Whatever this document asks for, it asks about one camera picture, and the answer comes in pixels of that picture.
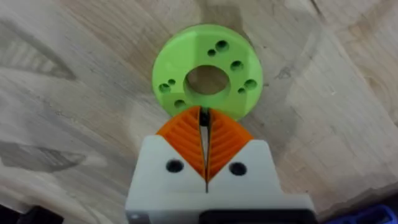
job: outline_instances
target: ribbed texture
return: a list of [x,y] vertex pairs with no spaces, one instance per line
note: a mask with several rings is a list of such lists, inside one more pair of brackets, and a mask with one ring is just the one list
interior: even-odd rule
[[210,181],[253,137],[240,124],[210,110],[211,131],[207,181]]
[[200,107],[194,106],[172,118],[157,134],[205,179],[205,160],[200,137]]

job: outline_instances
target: green 3d printed part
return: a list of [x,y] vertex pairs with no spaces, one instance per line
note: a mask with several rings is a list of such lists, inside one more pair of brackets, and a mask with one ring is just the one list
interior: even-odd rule
[[[222,69],[229,78],[227,86],[213,95],[192,90],[185,77],[201,65]],[[198,25],[179,32],[165,44],[155,61],[152,87],[172,116],[200,105],[241,119],[260,97],[262,68],[250,43],[238,33],[222,26]]]

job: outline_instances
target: screw hole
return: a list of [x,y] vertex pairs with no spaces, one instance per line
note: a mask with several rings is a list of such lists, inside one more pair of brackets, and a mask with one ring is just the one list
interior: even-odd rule
[[163,83],[163,84],[159,85],[159,90],[160,90],[161,93],[169,93],[171,88],[169,87],[168,84]]
[[169,79],[167,82],[169,83],[169,85],[174,85],[175,84],[175,80],[174,79]]
[[248,170],[246,169],[246,166],[243,163],[233,162],[231,163],[231,165],[229,165],[229,171],[231,171],[233,175],[242,176],[246,174]]
[[183,107],[183,106],[185,106],[185,101],[183,101],[183,100],[176,100],[175,102],[174,102],[174,106],[178,109],[178,108],[181,108],[181,107]]
[[184,164],[178,159],[171,159],[166,163],[167,171],[171,173],[178,173],[184,168]]
[[241,61],[234,61],[231,64],[232,71],[238,71],[243,69],[243,63]]
[[207,55],[209,55],[210,57],[213,57],[214,55],[216,55],[216,51],[213,49],[210,49],[207,51]]
[[224,51],[227,51],[228,49],[229,49],[229,44],[227,43],[227,41],[220,40],[219,42],[217,42],[216,50],[218,52],[224,52]]
[[246,80],[246,82],[244,82],[244,87],[248,90],[253,90],[257,87],[257,82],[255,80]]
[[238,93],[239,94],[245,94],[246,90],[244,88],[240,88],[240,89],[238,89]]

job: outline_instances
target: countersunk hole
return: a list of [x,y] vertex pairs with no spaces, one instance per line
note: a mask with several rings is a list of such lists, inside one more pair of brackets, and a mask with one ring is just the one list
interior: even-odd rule
[[178,173],[184,168],[184,164],[178,159],[171,159],[166,163],[167,171]]
[[243,163],[233,162],[231,163],[231,165],[229,165],[229,171],[231,171],[233,175],[242,176],[246,174],[248,170],[246,169],[246,166]]
[[241,61],[234,61],[231,64],[232,71],[238,71],[243,69],[243,63]]
[[183,101],[183,100],[176,100],[176,101],[174,102],[174,106],[175,106],[177,109],[179,109],[179,108],[185,106],[185,101]]
[[218,52],[224,52],[227,51],[229,49],[229,43],[225,40],[220,40],[217,42],[216,44],[216,50]]
[[214,49],[210,49],[207,51],[207,55],[209,55],[210,57],[213,57],[214,55],[216,55],[216,51]]
[[246,82],[244,82],[244,87],[246,87],[248,90],[253,90],[255,87],[257,87],[257,82],[252,79],[246,80]]
[[202,95],[213,95],[224,90],[229,83],[228,75],[212,65],[201,65],[185,77],[187,86]]
[[169,93],[171,88],[169,87],[168,84],[163,83],[163,84],[159,85],[159,90],[160,90],[161,93]]
[[169,83],[169,85],[174,85],[175,84],[175,80],[174,79],[169,79],[167,82]]
[[240,88],[240,89],[238,89],[238,93],[239,94],[245,94],[246,90],[244,88]]

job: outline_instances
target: plywood board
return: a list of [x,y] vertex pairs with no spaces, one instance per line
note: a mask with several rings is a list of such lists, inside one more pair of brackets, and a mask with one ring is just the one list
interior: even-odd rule
[[[286,192],[307,192],[322,215],[397,181],[397,128],[310,1],[2,0],[0,16],[14,60],[0,72],[0,140],[69,164],[35,170],[46,160],[0,155],[0,181],[21,200],[122,223],[142,139],[170,118],[152,64],[172,34],[201,23],[238,31],[261,59],[264,91],[241,124],[271,145]],[[43,55],[44,75],[13,42]]]

